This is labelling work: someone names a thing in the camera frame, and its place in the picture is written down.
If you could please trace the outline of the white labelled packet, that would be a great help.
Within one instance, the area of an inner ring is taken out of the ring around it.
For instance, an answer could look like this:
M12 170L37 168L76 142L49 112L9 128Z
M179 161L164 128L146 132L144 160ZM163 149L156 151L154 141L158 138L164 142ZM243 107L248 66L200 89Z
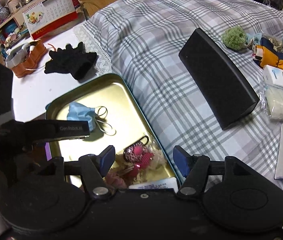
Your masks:
M134 184L128 187L129 189L173 189L175 192L178 191L177 180L175 177L165 178L157 181L151 181L141 184Z

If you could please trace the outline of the blue white porcelain vase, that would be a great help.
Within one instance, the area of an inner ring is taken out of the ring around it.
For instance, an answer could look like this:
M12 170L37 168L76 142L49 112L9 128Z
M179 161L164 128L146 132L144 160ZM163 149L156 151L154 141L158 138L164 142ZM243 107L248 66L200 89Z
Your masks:
M8 18L9 14L9 9L7 7L3 7L0 2L0 21L3 21Z

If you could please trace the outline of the pink leopard hair accessory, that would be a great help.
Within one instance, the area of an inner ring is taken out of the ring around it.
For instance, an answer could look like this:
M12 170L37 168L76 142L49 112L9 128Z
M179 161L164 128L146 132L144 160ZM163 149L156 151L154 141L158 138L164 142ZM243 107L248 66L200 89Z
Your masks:
M138 169L146 169L154 157L154 154L146 147L148 142L149 137L145 135L125 148L123 153L125 161L132 163Z

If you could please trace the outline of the green fuzzy ball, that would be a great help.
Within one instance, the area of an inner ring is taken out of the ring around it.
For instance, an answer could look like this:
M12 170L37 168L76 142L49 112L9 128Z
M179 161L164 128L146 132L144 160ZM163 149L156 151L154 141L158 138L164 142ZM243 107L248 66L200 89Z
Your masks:
M240 26L227 29L221 36L223 44L234 51L240 51L247 47L246 33Z

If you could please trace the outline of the white lace table runner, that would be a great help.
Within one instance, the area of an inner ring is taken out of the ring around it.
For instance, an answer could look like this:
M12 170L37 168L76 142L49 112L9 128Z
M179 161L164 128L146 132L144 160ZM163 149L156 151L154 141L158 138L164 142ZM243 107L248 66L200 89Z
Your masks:
M93 37L93 35L86 29L84 24L79 24L74 27L73 32L80 42L83 42L86 52L96 52L97 59L94 64L96 76L113 73L112 63L106 52L101 48L101 45Z

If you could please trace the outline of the white cotton pack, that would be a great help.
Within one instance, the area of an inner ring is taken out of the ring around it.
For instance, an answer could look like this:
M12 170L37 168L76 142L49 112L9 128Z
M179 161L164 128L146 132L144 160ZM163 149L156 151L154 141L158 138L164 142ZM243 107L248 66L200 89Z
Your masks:
M283 88L259 81L261 107L272 120L283 121Z

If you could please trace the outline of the navy yellow silk scarf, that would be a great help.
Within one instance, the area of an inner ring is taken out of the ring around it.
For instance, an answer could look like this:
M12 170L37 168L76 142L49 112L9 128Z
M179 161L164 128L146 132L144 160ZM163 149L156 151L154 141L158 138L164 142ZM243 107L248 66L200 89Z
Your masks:
M262 69L266 65L283 70L283 52L274 49L272 42L264 37L260 44L252 45L253 61Z

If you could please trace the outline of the light blue sachet pouch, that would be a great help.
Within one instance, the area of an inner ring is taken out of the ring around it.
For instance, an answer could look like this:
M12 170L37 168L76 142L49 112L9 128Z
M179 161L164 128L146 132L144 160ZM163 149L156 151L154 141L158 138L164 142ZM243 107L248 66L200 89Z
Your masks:
M247 33L246 46L251 48L253 44L261 45L262 38L269 40L273 44L275 51L283 53L283 38L265 33L256 33L253 35Z

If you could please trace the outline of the gold metal tin tray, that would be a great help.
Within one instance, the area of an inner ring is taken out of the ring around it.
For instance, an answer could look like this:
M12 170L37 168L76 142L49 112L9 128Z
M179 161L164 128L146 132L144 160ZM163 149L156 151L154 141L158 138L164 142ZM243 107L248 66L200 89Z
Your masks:
M49 144L51 157L62 156L64 161L77 161L86 154L100 154L107 146L115 148L115 161L110 172L130 185L175 177L180 182L168 157L158 142L124 80L115 74L106 74L71 90L55 99L46 110L47 119L66 120L69 104L78 102L86 107L105 106L107 122L116 130L115 136L103 134L96 126L85 139L62 140ZM124 149L147 135L146 145L154 157L150 165L142 170L124 159Z

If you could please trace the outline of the red desk calendar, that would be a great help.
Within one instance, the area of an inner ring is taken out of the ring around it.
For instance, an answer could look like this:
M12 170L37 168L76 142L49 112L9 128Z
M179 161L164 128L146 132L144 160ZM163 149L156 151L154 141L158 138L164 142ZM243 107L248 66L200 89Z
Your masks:
M23 10L29 34L37 40L51 31L76 20L78 0L39 0Z

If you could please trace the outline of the black knit gloves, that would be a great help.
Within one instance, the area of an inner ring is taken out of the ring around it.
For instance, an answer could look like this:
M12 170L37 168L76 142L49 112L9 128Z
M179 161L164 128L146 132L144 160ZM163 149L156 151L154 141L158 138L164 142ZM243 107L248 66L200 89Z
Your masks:
M79 42L76 48L67 44L65 49L50 51L49 56L51 60L45 64L45 74L70 74L77 81L86 76L97 60L97 53L86 52L83 42Z

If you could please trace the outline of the blue face mask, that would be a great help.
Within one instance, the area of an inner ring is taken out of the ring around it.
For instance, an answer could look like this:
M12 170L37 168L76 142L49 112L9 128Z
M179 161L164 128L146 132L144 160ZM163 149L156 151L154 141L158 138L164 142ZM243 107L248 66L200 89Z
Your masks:
M67 120L88 122L90 132L92 132L96 128L95 117L95 108L86 107L85 105L78 102L71 102L69 104Z

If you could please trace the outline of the orange leather pouch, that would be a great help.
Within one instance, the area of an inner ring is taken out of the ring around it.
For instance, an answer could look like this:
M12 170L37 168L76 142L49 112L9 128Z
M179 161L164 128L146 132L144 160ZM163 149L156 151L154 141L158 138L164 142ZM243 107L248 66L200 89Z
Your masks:
M39 61L47 52L42 40L24 43L9 52L5 66L13 71L16 77L22 78L38 68Z

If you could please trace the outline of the grey plaid bed cover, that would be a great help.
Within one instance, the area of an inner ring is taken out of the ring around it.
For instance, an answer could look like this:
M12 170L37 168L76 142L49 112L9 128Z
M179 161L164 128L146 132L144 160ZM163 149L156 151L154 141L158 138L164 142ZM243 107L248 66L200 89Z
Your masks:
M252 0L117 0L85 24L122 76L167 155L176 145L213 160L235 156L274 179L280 123L260 107L222 130L178 56L196 28L218 45L239 25L283 37L283 11Z

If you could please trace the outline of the black rectangular box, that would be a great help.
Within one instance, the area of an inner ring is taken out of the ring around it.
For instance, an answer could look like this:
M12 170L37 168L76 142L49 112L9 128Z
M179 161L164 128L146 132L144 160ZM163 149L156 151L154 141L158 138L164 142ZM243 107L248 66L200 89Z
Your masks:
M253 112L259 97L227 54L197 28L178 54L221 129Z

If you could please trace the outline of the white tissue packet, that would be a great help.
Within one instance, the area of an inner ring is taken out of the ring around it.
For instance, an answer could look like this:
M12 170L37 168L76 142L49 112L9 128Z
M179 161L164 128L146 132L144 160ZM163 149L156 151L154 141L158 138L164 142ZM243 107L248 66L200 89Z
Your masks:
M266 84L283 88L283 70L266 65L263 68L263 78Z

